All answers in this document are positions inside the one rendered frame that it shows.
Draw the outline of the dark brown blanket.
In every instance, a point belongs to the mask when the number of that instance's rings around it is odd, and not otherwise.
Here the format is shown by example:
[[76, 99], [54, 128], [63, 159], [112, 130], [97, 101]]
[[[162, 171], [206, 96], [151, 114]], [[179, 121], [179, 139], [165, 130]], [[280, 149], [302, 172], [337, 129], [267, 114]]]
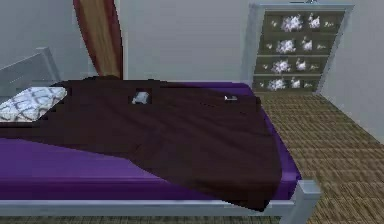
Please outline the dark brown blanket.
[[[282, 177], [279, 149], [254, 95], [158, 80], [61, 82], [67, 96], [31, 123], [0, 123], [0, 139], [128, 160], [210, 199], [262, 211]], [[137, 92], [147, 104], [133, 104]]]

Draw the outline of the small grey object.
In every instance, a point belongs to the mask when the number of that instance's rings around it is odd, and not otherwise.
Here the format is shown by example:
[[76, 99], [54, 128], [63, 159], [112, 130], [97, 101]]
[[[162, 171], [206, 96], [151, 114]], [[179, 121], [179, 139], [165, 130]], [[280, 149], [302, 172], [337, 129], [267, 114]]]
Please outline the small grey object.
[[145, 91], [137, 92], [132, 99], [133, 104], [147, 104], [149, 102], [149, 93]]

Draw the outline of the grey chest of drawers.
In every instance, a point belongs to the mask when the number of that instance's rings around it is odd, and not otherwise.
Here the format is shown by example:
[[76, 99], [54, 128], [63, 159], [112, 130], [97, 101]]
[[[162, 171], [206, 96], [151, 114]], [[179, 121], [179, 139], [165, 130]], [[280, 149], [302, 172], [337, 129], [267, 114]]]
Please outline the grey chest of drawers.
[[321, 92], [352, 4], [251, 3], [241, 78], [258, 92]]

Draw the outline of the red and tan curtain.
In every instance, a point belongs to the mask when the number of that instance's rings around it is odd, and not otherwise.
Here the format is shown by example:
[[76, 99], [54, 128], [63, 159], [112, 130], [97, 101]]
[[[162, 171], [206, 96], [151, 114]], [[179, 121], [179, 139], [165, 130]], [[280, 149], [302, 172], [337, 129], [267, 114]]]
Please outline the red and tan curtain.
[[114, 0], [73, 0], [78, 26], [99, 76], [123, 78], [123, 44]]

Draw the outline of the white patterned pillow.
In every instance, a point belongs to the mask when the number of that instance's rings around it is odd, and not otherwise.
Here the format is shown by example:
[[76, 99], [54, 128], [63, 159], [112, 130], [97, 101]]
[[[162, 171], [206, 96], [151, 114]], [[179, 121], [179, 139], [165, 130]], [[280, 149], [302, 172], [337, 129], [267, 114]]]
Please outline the white patterned pillow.
[[0, 104], [0, 122], [34, 122], [67, 96], [64, 87], [30, 87]]

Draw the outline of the purple bed with grey frame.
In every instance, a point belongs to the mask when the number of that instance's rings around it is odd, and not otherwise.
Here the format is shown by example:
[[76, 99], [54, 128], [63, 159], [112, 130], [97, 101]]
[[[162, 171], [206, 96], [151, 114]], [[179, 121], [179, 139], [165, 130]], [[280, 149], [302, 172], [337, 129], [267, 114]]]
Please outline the purple bed with grey frame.
[[[37, 84], [60, 80], [48, 47], [0, 69], [0, 103]], [[263, 212], [172, 185], [128, 160], [0, 139], [0, 216], [281, 216], [306, 224], [321, 196], [301, 174], [264, 110], [279, 147], [282, 180]]]

